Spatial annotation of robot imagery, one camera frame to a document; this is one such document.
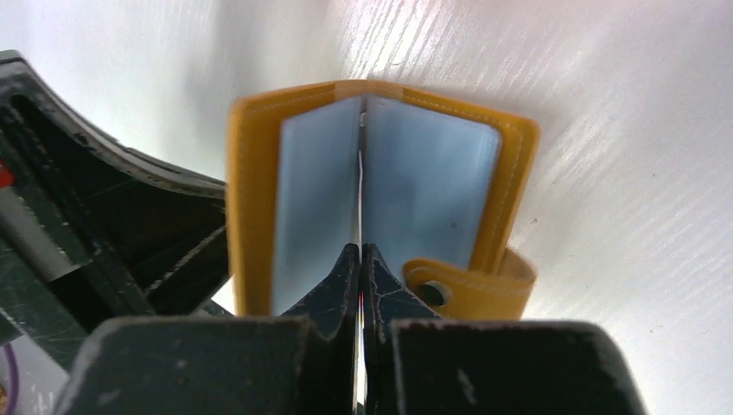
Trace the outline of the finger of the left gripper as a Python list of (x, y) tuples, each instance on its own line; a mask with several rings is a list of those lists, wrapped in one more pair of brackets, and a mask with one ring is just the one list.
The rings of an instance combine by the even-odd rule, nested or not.
[(119, 316), (221, 316), (224, 183), (122, 145), (1, 54), (1, 341), (62, 367)]

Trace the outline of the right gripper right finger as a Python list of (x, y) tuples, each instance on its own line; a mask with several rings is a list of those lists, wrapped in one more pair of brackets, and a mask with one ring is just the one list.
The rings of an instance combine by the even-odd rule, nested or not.
[(362, 247), (368, 414), (642, 414), (621, 351), (587, 322), (440, 317)]

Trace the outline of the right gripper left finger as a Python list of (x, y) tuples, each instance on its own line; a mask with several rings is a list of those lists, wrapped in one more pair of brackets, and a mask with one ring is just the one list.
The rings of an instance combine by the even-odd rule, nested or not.
[(360, 251), (281, 316), (119, 317), (83, 343), (59, 414), (351, 414)]

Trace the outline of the yellow leather card holder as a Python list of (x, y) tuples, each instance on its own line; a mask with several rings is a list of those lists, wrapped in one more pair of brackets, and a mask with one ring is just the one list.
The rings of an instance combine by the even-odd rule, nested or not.
[(240, 316), (285, 312), (355, 241), (366, 112), (363, 243), (432, 308), (517, 320), (536, 280), (508, 245), (540, 138), (528, 118), (380, 80), (339, 80), (235, 101), (226, 233)]

